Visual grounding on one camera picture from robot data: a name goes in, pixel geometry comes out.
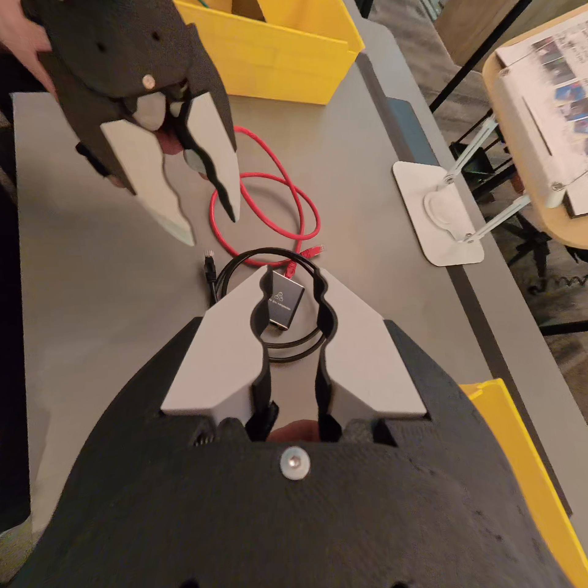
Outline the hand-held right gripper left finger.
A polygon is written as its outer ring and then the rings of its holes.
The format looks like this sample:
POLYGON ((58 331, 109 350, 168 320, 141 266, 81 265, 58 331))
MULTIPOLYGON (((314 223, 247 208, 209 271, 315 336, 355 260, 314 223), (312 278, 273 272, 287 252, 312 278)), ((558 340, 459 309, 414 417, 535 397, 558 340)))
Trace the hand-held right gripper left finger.
POLYGON ((252 441, 267 439, 279 413, 261 339, 272 293, 273 270, 265 266, 207 310, 160 407, 164 414, 214 425, 236 419, 252 441))

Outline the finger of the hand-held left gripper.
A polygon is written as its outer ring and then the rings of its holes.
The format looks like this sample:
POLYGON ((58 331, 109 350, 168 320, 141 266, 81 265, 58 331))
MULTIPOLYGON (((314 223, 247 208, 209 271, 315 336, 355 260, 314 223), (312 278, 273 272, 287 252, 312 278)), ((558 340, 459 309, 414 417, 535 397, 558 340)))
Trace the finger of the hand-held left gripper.
POLYGON ((231 221, 238 222, 241 197, 238 158, 209 92, 190 101, 185 122, 188 138, 195 144, 184 150, 186 163, 206 176, 231 221))
POLYGON ((171 236, 194 246, 192 228, 165 174, 165 157, 155 131, 166 115, 163 94, 137 99, 130 120, 104 122, 100 129, 114 152, 138 202, 171 236))

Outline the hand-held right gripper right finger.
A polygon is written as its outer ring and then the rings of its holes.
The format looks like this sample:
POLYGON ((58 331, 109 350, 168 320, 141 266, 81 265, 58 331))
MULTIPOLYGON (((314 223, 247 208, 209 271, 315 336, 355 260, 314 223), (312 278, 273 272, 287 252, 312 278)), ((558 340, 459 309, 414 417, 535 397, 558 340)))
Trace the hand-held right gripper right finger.
POLYGON ((353 420, 426 416, 384 318, 321 268, 315 270, 315 301, 324 337, 315 378, 320 440, 337 442, 353 420))

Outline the black ethernet adapter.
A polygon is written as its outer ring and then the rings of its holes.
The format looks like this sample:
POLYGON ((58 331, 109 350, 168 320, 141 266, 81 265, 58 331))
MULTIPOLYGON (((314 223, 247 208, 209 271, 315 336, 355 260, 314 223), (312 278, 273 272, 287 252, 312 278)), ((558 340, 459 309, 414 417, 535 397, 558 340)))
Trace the black ethernet adapter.
POLYGON ((304 286, 273 271, 272 294, 268 299, 270 324, 280 330, 288 330, 304 293, 304 286))

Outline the person's left hand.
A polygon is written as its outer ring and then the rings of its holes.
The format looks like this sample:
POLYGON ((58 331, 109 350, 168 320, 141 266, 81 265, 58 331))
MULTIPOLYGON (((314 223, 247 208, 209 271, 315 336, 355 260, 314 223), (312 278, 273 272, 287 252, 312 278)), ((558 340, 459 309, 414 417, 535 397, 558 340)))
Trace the person's left hand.
POLYGON ((26 18, 20 1, 1 1, 1 45, 58 99, 55 86, 38 59, 39 53, 52 50, 48 35, 43 27, 26 18))

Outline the yellow plastic bin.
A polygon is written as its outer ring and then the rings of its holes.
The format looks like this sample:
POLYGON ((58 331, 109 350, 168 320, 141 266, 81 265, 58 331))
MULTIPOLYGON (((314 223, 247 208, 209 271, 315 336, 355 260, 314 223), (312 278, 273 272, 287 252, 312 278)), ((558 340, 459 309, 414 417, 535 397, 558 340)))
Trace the yellow plastic bin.
POLYGON ((460 385, 506 455, 534 523, 575 587, 587 587, 587 556, 502 379, 460 385))
POLYGON ((175 1, 229 95, 326 105, 364 41, 343 1, 175 1))

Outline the white desk stand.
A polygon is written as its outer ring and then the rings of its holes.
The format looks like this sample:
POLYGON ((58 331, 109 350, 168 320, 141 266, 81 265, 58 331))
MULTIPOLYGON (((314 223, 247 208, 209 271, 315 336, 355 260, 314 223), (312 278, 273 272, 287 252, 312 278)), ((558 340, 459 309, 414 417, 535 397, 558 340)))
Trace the white desk stand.
POLYGON ((528 204, 547 218, 549 236, 557 237, 565 245, 587 249, 581 241, 581 229, 574 225, 569 228, 575 221, 564 220, 567 209, 563 204, 570 195, 587 192, 587 170, 563 181, 563 164, 558 164, 548 149, 511 71, 497 70, 489 81, 494 114, 486 117, 473 141, 449 170, 403 161, 393 165, 394 179, 425 258, 438 267, 482 262, 481 240, 528 204), (455 180, 497 128, 501 128, 527 191, 475 231, 455 180))

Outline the round wooden table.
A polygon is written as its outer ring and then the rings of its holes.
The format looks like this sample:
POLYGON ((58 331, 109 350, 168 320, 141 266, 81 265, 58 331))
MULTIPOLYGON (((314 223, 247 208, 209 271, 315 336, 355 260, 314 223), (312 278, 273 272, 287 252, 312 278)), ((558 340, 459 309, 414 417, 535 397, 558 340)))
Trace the round wooden table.
POLYGON ((587 249, 587 4, 508 40, 482 74, 543 229, 587 249))

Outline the newspaper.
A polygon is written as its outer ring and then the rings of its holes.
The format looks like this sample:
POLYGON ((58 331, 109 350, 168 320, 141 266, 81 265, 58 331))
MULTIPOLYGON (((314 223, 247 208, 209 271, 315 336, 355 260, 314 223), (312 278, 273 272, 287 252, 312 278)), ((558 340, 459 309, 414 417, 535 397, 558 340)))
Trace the newspaper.
POLYGON ((551 153, 587 161, 587 12, 496 50, 551 153))

